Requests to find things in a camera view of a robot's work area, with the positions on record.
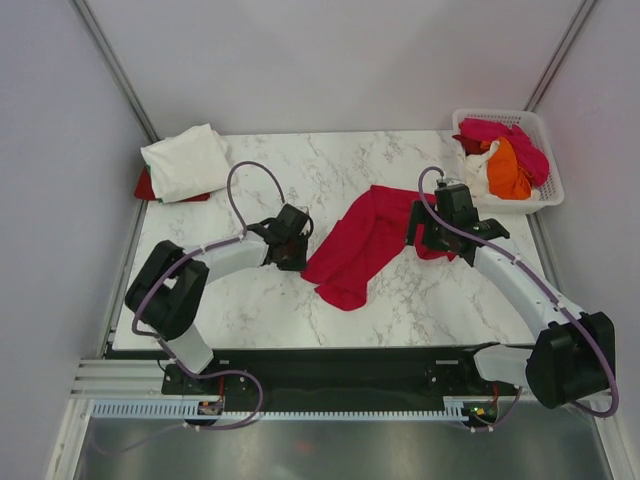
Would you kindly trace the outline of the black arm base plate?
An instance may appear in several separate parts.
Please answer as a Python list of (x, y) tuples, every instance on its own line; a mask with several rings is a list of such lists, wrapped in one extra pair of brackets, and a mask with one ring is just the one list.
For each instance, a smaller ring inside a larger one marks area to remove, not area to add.
[(514, 386), (482, 379), (473, 347), (218, 350), (204, 378), (168, 365), (165, 395), (221, 394), (233, 407), (338, 410), (440, 407), (451, 397), (507, 397)]

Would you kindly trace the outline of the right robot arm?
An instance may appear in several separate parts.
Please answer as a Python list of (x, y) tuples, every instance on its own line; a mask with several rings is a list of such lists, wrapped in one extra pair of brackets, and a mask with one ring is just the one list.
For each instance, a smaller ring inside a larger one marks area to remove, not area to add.
[(480, 219), (465, 185), (441, 184), (432, 200), (421, 194), (411, 206), (406, 242), (463, 259), (501, 292), (534, 337), (529, 348), (477, 348), (457, 371), (465, 391), (481, 393), (498, 381), (527, 388), (549, 409), (571, 404), (599, 418), (617, 412), (611, 319), (587, 313), (539, 276), (499, 221)]

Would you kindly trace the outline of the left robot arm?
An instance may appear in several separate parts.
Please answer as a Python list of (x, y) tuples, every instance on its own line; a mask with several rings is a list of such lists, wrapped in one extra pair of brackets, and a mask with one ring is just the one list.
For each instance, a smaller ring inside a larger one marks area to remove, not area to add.
[(156, 244), (125, 295), (125, 305), (134, 313), (132, 329), (140, 322), (147, 325), (185, 369), (185, 382), (198, 393), (211, 392), (220, 371), (195, 325), (205, 288), (233, 273), (267, 265), (303, 272), (313, 231), (307, 212), (285, 204), (277, 216), (190, 252), (169, 240)]

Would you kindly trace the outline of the crimson red t shirt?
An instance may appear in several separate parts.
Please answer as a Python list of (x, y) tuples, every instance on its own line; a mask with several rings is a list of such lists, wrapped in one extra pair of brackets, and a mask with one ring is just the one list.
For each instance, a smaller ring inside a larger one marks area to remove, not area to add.
[(368, 282), (405, 248), (416, 191), (373, 185), (360, 195), (307, 261), (301, 278), (329, 305), (354, 311)]

